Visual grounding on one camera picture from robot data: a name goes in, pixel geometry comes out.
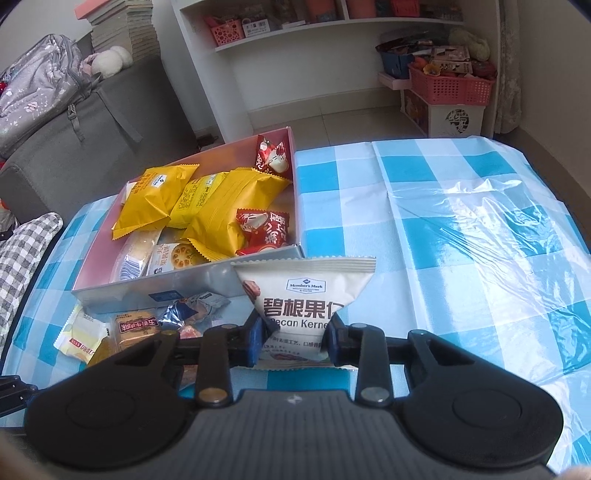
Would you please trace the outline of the blue truffle candy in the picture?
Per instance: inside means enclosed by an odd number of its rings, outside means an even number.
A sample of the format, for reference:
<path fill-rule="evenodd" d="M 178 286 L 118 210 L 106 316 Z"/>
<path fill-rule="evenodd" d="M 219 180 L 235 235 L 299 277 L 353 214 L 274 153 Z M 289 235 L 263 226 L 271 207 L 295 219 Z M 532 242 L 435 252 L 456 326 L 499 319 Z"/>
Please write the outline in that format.
<path fill-rule="evenodd" d="M 164 330 L 180 330 L 195 327 L 196 324 L 211 318 L 218 310 L 228 306 L 228 298 L 205 292 L 174 301 L 158 316 L 158 325 Z"/>

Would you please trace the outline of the white pecan kernel bag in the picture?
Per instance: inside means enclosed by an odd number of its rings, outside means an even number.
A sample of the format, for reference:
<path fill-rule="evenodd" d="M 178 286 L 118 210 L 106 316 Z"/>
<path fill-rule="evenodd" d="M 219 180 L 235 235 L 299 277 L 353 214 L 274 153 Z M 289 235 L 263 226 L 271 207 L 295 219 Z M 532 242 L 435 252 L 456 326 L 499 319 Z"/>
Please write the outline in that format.
<path fill-rule="evenodd" d="M 238 261 L 245 294 L 271 333 L 259 367 L 293 369 L 329 362 L 322 346 L 329 321 L 353 303 L 375 274 L 373 257 Z"/>

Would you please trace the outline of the cream yellow snack packet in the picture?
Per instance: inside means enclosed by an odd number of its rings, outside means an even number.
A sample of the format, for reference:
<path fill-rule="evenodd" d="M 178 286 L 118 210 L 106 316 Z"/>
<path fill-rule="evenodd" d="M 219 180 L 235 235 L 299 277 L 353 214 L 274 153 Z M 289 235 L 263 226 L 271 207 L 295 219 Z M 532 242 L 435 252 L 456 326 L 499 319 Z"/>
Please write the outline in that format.
<path fill-rule="evenodd" d="M 114 340 L 107 323 L 88 315 L 77 304 L 53 346 L 63 355 L 89 365 L 109 356 L 114 348 Z"/>

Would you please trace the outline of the brown biscuit packet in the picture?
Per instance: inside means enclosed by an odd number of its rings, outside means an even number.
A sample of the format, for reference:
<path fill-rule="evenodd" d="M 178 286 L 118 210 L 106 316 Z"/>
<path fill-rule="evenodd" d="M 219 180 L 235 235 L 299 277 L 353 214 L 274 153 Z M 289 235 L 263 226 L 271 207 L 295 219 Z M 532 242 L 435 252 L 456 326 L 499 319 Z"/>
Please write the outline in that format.
<path fill-rule="evenodd" d="M 126 349 L 159 332 L 154 310 L 137 310 L 120 313 L 114 319 L 117 346 Z"/>

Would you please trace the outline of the yellow Member's Mark snack bag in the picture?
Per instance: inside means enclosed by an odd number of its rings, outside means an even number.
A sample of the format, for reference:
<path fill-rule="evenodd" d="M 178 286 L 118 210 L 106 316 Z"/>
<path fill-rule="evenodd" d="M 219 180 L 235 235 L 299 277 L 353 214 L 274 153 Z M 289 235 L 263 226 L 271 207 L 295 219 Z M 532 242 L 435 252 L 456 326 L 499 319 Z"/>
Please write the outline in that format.
<path fill-rule="evenodd" d="M 112 239 L 165 228 L 174 205 L 198 168 L 198 164 L 178 164 L 145 170 L 121 209 Z"/>

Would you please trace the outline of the red white snack packet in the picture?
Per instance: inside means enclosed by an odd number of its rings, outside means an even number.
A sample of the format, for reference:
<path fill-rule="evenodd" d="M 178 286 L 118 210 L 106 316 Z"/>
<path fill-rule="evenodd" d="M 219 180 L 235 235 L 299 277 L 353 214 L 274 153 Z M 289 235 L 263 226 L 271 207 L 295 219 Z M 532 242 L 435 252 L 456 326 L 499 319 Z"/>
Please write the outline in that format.
<path fill-rule="evenodd" d="M 287 156 L 287 148 L 284 143 L 274 144 L 263 135 L 257 137 L 254 169 L 284 179 L 290 180 L 293 178 L 290 158 Z"/>

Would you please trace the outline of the pink rice crispy bar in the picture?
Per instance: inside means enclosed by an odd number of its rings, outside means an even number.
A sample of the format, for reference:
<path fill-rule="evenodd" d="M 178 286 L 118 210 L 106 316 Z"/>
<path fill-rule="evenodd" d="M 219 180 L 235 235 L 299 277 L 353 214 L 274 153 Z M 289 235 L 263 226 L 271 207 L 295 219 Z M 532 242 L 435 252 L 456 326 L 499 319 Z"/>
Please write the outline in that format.
<path fill-rule="evenodd" d="M 179 331 L 179 340 L 183 345 L 179 358 L 184 361 L 182 365 L 182 376 L 180 380 L 179 389 L 183 390 L 192 386 L 197 379 L 197 359 L 198 353 L 195 350 L 195 345 L 191 343 L 186 346 L 185 341 L 193 341 L 204 336 L 197 328 L 192 325 L 184 325 Z"/>

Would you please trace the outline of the lotus root chip packet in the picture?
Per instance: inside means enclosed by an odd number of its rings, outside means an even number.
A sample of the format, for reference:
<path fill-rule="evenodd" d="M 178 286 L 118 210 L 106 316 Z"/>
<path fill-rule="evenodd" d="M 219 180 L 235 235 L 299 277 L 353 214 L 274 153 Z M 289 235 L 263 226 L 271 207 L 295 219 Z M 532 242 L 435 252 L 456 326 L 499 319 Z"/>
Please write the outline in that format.
<path fill-rule="evenodd" d="M 145 275 L 175 272 L 205 263 L 207 259 L 188 242 L 162 243 L 155 246 Z"/>

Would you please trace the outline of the long yellow snack pack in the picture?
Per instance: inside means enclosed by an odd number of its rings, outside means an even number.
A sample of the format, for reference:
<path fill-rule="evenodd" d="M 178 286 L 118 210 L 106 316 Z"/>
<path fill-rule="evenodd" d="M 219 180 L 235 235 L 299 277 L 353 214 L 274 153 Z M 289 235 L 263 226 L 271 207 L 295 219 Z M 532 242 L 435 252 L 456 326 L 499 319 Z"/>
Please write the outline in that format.
<path fill-rule="evenodd" d="M 245 235 L 236 221 L 238 209 L 266 210 L 290 180 L 253 168 L 231 170 L 204 206 L 197 212 L 182 240 L 211 262 L 233 257 L 245 245 Z"/>

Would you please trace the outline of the grey checkered cushion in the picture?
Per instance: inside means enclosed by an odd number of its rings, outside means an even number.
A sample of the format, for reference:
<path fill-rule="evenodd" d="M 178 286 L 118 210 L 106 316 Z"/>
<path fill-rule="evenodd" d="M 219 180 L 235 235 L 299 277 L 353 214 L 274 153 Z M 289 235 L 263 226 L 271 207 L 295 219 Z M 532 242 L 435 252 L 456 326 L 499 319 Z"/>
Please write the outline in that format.
<path fill-rule="evenodd" d="M 55 212 L 18 226 L 1 243 L 1 348 L 8 341 L 18 308 L 51 242 L 63 227 Z"/>

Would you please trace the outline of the grey sofa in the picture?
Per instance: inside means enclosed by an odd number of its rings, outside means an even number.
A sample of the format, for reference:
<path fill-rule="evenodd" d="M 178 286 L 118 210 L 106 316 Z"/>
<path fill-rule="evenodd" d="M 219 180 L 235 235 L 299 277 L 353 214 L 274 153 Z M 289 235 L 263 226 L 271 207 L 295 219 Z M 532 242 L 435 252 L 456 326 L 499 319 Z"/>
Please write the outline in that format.
<path fill-rule="evenodd" d="M 16 219 L 69 221 L 147 168 L 197 153 L 197 137 L 158 57 L 100 82 L 29 137 L 1 169 L 1 199 Z"/>

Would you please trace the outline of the white plush toy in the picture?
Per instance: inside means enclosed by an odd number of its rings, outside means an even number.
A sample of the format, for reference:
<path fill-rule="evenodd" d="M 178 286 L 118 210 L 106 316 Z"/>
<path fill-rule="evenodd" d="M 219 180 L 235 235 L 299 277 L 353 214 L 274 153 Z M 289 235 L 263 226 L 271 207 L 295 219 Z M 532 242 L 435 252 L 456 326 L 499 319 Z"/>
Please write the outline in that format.
<path fill-rule="evenodd" d="M 97 53 L 90 62 L 91 74 L 108 79 L 133 65 L 133 58 L 122 46 L 113 46 Z"/>

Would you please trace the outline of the silver grey backpack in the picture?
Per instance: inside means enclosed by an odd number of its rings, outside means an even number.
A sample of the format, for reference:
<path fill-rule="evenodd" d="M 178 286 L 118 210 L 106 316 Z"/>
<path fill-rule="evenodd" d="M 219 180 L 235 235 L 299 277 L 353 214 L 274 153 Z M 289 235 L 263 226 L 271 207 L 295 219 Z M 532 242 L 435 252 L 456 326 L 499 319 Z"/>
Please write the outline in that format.
<path fill-rule="evenodd" d="M 76 42 L 49 34 L 1 75 L 1 157 L 9 158 L 39 128 L 87 98 L 97 81 L 82 69 Z"/>

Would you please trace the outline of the pink pen cup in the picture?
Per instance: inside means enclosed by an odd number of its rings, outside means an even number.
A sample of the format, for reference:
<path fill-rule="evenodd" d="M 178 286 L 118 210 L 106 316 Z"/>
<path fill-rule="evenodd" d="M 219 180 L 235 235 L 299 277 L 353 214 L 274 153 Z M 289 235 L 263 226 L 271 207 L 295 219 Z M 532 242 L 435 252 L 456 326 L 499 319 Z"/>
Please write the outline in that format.
<path fill-rule="evenodd" d="M 334 0 L 305 0 L 312 23 L 331 22 L 338 19 Z"/>

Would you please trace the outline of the small red shelf basket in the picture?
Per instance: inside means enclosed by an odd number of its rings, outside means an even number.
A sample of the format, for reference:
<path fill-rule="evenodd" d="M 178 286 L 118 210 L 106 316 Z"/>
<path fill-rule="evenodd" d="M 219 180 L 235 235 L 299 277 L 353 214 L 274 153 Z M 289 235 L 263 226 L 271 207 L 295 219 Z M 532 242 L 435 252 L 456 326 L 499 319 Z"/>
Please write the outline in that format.
<path fill-rule="evenodd" d="M 419 0 L 392 0 L 391 6 L 396 17 L 419 18 L 421 16 Z"/>

